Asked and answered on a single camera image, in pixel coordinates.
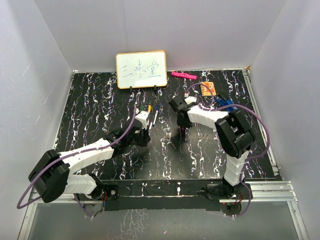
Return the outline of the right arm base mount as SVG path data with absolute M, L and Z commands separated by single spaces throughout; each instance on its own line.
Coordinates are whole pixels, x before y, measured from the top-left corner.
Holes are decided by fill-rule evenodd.
M 252 200 L 251 186 L 243 182 L 231 186 L 227 182 L 210 183 L 197 192 L 208 200 L 228 200 L 231 204 L 240 204 L 243 200 Z

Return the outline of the blue marker pen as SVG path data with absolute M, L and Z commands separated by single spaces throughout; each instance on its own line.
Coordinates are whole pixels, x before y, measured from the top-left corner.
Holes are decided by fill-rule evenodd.
M 156 124 L 156 120 L 157 120 L 157 117 L 158 117 L 159 110 L 155 112 L 154 119 L 153 119 L 153 122 L 152 122 L 152 127 L 154 127 L 155 124 Z

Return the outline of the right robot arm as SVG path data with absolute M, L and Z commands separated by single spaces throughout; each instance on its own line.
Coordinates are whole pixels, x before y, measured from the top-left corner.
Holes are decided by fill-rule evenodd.
M 226 170 L 223 176 L 223 194 L 233 199 L 241 192 L 244 166 L 256 136 L 240 110 L 231 112 L 207 108 L 194 97 L 172 98 L 169 105 L 177 113 L 177 125 L 190 128 L 200 124 L 216 130 L 221 147 L 226 153 Z

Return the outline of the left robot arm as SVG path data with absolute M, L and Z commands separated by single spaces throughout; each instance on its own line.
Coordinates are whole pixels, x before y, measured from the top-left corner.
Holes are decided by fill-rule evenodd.
M 131 146 L 145 147 L 150 140 L 149 129 L 136 121 L 129 131 L 119 128 L 87 146 L 65 152 L 46 151 L 28 179 L 44 203 L 53 202 L 63 194 L 83 194 L 97 200 L 103 195 L 103 183 L 93 173 L 77 172 L 122 155 Z

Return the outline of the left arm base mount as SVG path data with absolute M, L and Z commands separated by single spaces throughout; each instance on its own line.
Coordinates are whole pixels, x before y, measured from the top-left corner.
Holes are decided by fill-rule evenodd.
M 83 199 L 86 198 L 93 201 L 102 201 L 103 207 L 105 208 L 107 203 L 113 203 L 119 200 L 119 186 L 113 183 L 98 184 L 91 193 L 77 193 L 76 196 L 81 196 L 81 198 L 83 196 Z

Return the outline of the yellow marker pen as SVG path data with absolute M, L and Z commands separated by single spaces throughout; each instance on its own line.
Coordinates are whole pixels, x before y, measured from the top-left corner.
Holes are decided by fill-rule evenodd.
M 152 116 L 152 110 L 151 110 L 151 112 L 148 112 L 148 129 L 150 129 L 150 126 L 151 126 L 151 116 Z

